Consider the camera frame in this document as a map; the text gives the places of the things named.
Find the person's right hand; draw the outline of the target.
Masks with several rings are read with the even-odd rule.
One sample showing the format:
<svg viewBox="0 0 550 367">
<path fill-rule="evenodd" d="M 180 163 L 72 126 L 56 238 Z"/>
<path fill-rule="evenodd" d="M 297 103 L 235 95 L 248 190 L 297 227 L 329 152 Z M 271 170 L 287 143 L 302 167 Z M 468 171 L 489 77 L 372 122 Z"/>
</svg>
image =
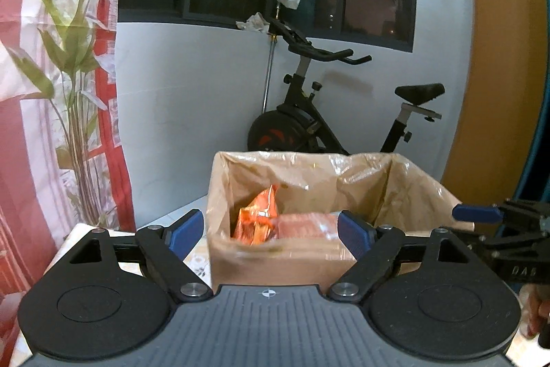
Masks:
<svg viewBox="0 0 550 367">
<path fill-rule="evenodd" d="M 527 339 L 535 338 L 549 320 L 549 300 L 542 299 L 541 288 L 526 284 L 519 291 L 521 305 L 520 333 Z"/>
</svg>

